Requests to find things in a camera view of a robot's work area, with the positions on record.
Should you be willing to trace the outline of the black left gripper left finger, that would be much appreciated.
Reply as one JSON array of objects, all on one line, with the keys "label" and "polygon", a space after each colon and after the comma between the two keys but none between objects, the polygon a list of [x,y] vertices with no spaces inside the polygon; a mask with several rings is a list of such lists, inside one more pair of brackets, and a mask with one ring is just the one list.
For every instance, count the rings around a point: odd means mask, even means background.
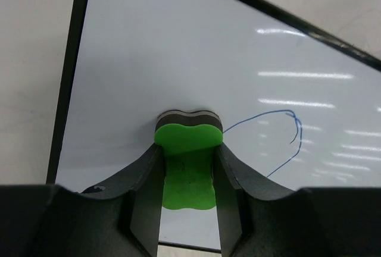
[{"label": "black left gripper left finger", "polygon": [[2,256],[155,256],[163,199],[163,152],[86,189],[1,187]]}]

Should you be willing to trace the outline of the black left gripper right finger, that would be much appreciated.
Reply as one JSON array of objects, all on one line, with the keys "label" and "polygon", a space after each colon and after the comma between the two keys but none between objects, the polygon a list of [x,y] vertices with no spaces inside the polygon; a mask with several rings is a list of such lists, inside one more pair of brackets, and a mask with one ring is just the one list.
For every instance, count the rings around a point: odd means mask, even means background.
[{"label": "black left gripper right finger", "polygon": [[283,187],[225,145],[213,162],[223,256],[379,256],[380,189]]}]

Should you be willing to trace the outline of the green bone-shaped whiteboard eraser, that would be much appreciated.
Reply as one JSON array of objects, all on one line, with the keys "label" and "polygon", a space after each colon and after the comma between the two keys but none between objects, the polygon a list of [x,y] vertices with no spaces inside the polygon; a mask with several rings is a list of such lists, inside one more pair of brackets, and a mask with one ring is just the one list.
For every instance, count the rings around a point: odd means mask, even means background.
[{"label": "green bone-shaped whiteboard eraser", "polygon": [[223,142],[223,125],[209,110],[172,109],[157,118],[154,143],[163,150],[163,207],[209,210],[216,206],[214,150]]}]

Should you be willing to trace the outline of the black-framed whiteboard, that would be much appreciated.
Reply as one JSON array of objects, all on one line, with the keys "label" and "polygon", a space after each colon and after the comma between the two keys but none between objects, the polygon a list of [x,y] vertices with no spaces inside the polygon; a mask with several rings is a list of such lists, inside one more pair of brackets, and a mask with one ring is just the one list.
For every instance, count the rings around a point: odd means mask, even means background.
[{"label": "black-framed whiteboard", "polygon": [[165,111],[222,122],[236,181],[286,234],[321,222],[336,256],[380,254],[380,59],[265,0],[74,0],[46,180],[74,192],[154,141]]}]

